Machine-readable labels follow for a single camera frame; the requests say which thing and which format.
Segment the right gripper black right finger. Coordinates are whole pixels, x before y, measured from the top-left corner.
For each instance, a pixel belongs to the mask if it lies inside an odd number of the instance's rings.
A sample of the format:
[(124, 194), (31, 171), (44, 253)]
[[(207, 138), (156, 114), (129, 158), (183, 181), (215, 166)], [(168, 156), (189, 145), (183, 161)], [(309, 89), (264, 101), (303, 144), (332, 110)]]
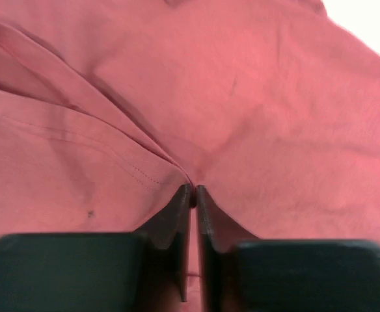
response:
[(380, 245), (261, 239), (197, 188), (204, 311), (380, 311)]

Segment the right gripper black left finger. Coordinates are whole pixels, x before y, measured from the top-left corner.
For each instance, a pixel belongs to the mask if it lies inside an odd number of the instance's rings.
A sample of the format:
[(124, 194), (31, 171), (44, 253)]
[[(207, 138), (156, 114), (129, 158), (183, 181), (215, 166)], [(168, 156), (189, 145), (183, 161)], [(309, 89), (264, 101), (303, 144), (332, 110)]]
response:
[(0, 238), (0, 311), (177, 311), (187, 300), (191, 187), (134, 231)]

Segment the salmon pink t shirt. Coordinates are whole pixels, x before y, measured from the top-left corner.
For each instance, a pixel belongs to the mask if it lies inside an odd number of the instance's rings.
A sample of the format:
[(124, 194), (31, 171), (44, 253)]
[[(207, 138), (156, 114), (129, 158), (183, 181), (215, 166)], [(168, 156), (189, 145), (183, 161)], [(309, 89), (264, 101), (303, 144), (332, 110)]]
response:
[(0, 238), (134, 231), (191, 187), (261, 239), (380, 245), (380, 56), (321, 1), (0, 1)]

